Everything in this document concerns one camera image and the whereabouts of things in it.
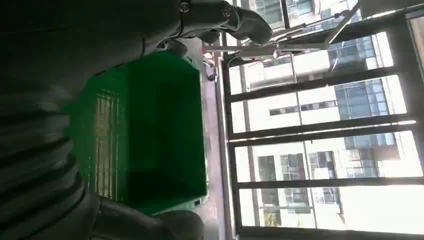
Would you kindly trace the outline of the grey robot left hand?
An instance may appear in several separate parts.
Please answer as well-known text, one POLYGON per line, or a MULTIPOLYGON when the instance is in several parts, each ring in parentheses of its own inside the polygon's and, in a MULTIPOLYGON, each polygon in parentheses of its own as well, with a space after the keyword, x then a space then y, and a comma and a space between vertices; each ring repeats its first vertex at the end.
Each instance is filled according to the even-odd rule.
POLYGON ((224 0, 1 1, 1 239, 204 239, 192 211, 148 216, 89 192, 61 108, 95 75, 217 31, 257 45, 273 35, 258 13, 224 0))

